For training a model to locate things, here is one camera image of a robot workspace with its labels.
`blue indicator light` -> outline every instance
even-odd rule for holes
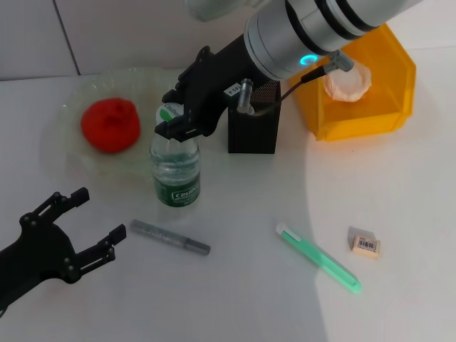
[[[305,55],[301,58],[301,65],[303,66],[310,66],[312,63],[317,62],[318,56],[315,55]]]

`barcode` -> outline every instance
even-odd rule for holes
[[[358,247],[375,252],[377,250],[377,242],[360,237],[358,240]]]

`green highlighter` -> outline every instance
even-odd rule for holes
[[[279,223],[276,227],[276,232],[291,246],[299,250],[311,261],[325,270],[327,274],[332,276],[354,294],[359,294],[361,292],[361,283],[354,275],[346,271],[341,265],[338,265],[331,257],[321,251],[317,246],[305,239],[302,239],[298,234],[291,231],[286,224]]]

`white table surface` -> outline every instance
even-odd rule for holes
[[[133,218],[212,246],[203,257],[129,234],[113,263],[11,305],[0,341],[455,341],[456,48],[410,55],[415,112],[403,129],[316,142],[287,100],[275,155],[229,155],[224,115],[200,139],[202,193],[184,209],[139,182],[96,179],[61,151],[57,110],[86,78],[0,83],[0,249],[23,213],[81,186],[91,200],[57,222],[77,252]],[[281,241],[279,221],[350,269],[363,293]],[[379,260],[350,252],[350,227],[382,241]]]

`cable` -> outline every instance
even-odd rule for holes
[[[270,105],[269,107],[266,107],[265,109],[261,109],[258,112],[255,112],[255,114],[253,114],[253,116],[260,116],[260,115],[270,112],[271,110],[275,109],[275,107],[280,105],[281,102],[283,100],[285,100],[291,93],[293,93],[299,86],[302,86],[305,83],[316,80],[317,78],[320,78],[325,75],[326,75],[326,72],[325,72],[323,66],[319,66],[318,68],[313,69],[312,71],[308,72],[306,75],[302,76],[301,80],[297,84],[293,85],[285,94],[283,94],[282,97],[277,102],[274,102],[272,105]]]
[[[0,313],[0,318],[3,317],[3,315],[5,314],[7,308],[8,308],[8,306],[7,306],[5,309],[3,309],[3,310],[1,311],[1,313]]]

